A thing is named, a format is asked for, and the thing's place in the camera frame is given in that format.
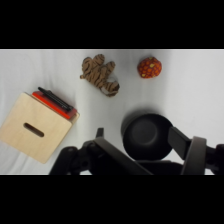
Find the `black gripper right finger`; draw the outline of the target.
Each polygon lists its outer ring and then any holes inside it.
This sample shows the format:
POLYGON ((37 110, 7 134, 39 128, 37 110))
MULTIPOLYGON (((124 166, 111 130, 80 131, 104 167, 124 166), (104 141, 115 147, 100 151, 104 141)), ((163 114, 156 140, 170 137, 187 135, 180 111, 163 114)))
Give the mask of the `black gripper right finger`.
POLYGON ((205 138, 190 139, 176 127, 169 129, 168 143, 184 161, 182 175, 203 175, 206 169, 224 175, 224 144, 210 147, 205 138))

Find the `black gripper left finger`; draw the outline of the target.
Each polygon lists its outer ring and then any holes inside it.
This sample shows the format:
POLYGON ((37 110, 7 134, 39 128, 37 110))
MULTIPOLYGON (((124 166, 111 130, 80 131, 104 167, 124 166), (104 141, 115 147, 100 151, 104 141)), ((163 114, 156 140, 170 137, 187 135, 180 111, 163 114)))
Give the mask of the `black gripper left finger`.
POLYGON ((150 175, 104 138, 104 129, 98 128, 93 140, 80 149, 68 146, 61 150, 50 175, 79 175, 89 171, 92 175, 150 175))

